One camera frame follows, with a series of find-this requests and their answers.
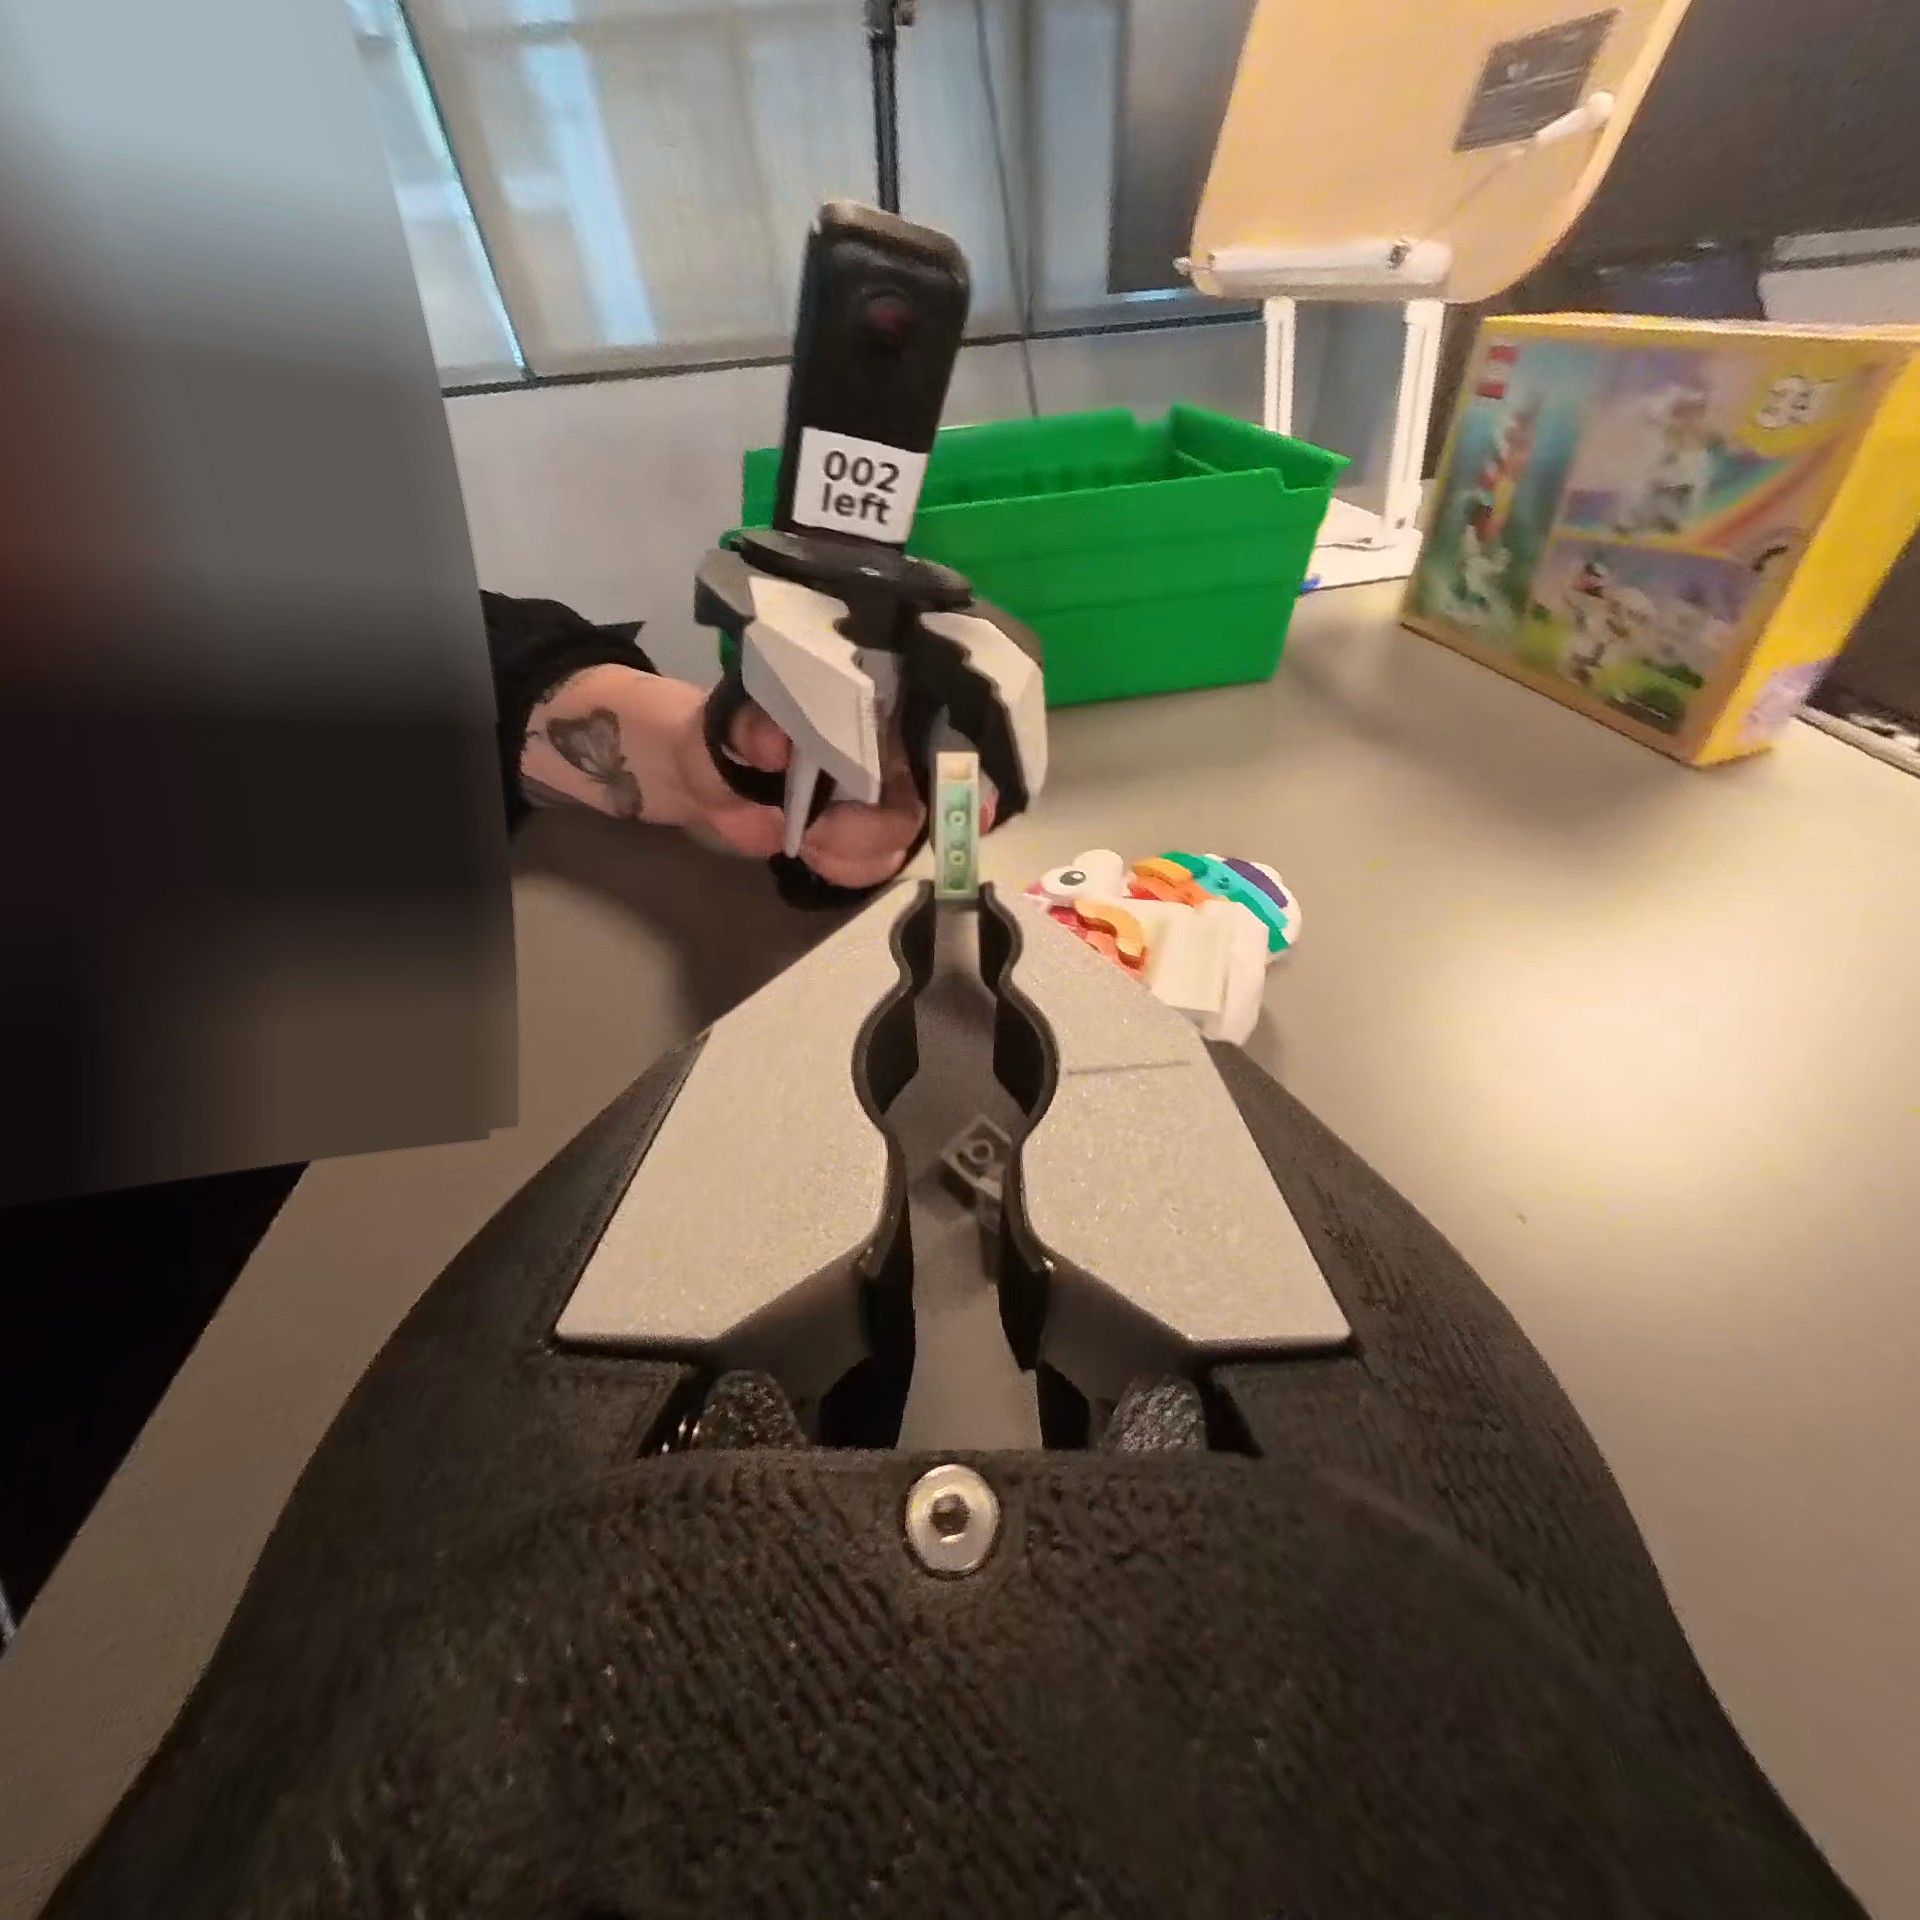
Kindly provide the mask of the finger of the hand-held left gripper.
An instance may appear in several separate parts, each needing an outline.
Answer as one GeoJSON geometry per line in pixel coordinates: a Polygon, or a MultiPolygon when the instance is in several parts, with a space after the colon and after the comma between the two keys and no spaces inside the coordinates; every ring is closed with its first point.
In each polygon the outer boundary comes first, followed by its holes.
{"type": "Polygon", "coordinates": [[[899,660],[844,632],[849,607],[801,582],[752,574],[739,637],[745,696],[786,733],[786,806],[875,806],[904,694],[899,660]]]}
{"type": "Polygon", "coordinates": [[[1039,637],[998,606],[921,610],[904,650],[904,749],[924,802],[936,754],[971,752],[994,826],[1025,813],[1049,772],[1039,637]]]}

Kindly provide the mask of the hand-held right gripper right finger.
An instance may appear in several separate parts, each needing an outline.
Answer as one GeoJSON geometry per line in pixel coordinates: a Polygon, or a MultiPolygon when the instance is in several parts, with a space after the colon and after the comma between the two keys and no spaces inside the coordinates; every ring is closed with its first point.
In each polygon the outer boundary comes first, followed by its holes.
{"type": "Polygon", "coordinates": [[[1331,1353],[1351,1323],[1208,1043],[1036,899],[978,902],[1016,1106],[1001,1314],[1028,1367],[1206,1373],[1331,1353]]]}

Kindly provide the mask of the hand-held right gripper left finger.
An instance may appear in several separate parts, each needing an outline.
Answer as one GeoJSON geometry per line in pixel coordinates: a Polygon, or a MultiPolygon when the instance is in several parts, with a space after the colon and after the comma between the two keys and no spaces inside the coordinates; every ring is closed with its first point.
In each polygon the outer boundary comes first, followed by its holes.
{"type": "Polygon", "coordinates": [[[849,1373],[899,1217],[865,1049],[911,1004],[924,882],[881,893],[719,1017],[559,1309],[562,1347],[849,1373]]]}

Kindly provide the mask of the pale green lego plate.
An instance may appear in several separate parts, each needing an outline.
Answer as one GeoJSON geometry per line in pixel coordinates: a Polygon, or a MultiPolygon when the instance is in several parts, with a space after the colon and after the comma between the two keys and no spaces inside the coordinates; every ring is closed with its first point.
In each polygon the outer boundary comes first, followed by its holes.
{"type": "Polygon", "coordinates": [[[986,777],[974,752],[945,749],[935,754],[925,826],[931,884],[939,902],[974,902],[981,893],[986,797],[986,777]]]}

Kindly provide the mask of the person's left forearm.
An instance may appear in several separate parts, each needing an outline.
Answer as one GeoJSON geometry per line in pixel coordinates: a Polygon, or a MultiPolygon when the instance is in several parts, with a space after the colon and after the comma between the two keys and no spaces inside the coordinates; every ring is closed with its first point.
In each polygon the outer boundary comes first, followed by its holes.
{"type": "Polygon", "coordinates": [[[532,813],[522,794],[522,749],[539,703],[588,669],[621,664],[655,674],[639,644],[639,623],[594,623],[549,596],[496,593],[482,589],[482,634],[494,686],[494,757],[505,833],[532,813]]]}

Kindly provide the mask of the dark grey lego piece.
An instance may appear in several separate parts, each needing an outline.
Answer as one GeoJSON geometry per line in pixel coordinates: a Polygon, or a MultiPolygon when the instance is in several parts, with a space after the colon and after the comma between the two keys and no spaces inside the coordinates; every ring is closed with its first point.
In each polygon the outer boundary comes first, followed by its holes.
{"type": "Polygon", "coordinates": [[[965,1120],[939,1152],[944,1189],[965,1209],[981,1230],[982,1244],[998,1247],[1004,1240],[1004,1204],[1012,1182],[1014,1139],[994,1122],[978,1113],[965,1120]]]}

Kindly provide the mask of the white lego unicorn model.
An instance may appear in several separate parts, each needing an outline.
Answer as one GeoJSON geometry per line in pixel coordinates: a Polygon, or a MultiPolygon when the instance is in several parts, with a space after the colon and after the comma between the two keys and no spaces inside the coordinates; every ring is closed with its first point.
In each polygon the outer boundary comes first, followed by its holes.
{"type": "Polygon", "coordinates": [[[1024,893],[1212,1043],[1254,1033],[1266,973],[1302,932],[1272,862],[1214,852],[1081,852],[1024,893]]]}

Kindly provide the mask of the yellow lego set box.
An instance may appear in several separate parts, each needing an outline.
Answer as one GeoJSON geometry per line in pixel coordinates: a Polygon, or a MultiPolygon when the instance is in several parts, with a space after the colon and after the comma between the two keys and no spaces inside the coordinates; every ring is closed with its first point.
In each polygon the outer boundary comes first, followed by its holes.
{"type": "Polygon", "coordinates": [[[1478,324],[1399,623],[1656,754],[1765,754],[1916,533],[1916,324],[1478,324]]]}

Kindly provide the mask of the person's left hand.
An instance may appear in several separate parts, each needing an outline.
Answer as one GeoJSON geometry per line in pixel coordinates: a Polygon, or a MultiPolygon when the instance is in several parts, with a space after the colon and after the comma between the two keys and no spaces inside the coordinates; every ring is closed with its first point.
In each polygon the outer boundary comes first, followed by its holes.
{"type": "MultiPolygon", "coordinates": [[[[682,827],[739,856],[782,852],[779,802],[739,797],[708,754],[705,694],[616,663],[576,670],[532,709],[516,789],[539,809],[682,827]]],[[[881,799],[829,802],[804,832],[801,862],[831,884],[882,884],[911,859],[924,826],[911,774],[892,754],[881,799]]]]}

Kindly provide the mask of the green plastic bin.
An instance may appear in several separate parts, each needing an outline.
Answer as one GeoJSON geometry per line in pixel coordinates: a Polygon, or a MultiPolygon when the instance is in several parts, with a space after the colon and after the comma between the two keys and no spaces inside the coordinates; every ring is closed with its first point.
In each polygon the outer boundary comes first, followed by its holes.
{"type": "Polygon", "coordinates": [[[1039,637],[1054,709],[1266,682],[1345,467],[1191,402],[968,422],[909,552],[1039,637]]]}

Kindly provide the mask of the black tripod pole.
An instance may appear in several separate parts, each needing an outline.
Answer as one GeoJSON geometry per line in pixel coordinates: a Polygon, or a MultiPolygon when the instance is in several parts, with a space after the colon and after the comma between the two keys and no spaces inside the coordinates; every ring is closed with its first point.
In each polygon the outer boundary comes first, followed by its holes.
{"type": "Polygon", "coordinates": [[[914,24],[916,2],[862,2],[869,44],[869,97],[875,120],[878,207],[899,213],[899,34],[914,24]]]}

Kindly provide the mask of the white metal stand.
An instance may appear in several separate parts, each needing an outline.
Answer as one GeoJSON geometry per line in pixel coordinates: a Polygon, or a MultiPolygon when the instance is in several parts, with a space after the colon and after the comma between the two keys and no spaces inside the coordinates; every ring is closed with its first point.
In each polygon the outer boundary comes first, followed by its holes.
{"type": "Polygon", "coordinates": [[[1441,300],[1261,303],[1261,424],[1295,436],[1299,333],[1309,333],[1309,427],[1335,430],[1348,494],[1315,542],[1319,589],[1402,579],[1419,553],[1425,439],[1444,349],[1441,300]]]}

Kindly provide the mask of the light wooden board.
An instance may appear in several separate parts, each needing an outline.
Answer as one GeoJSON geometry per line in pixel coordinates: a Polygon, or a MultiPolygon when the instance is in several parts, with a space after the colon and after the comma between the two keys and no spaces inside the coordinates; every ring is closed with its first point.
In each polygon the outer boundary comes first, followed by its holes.
{"type": "Polygon", "coordinates": [[[1688,2],[1261,2],[1179,267],[1219,300],[1489,300],[1572,230],[1688,2]]]}

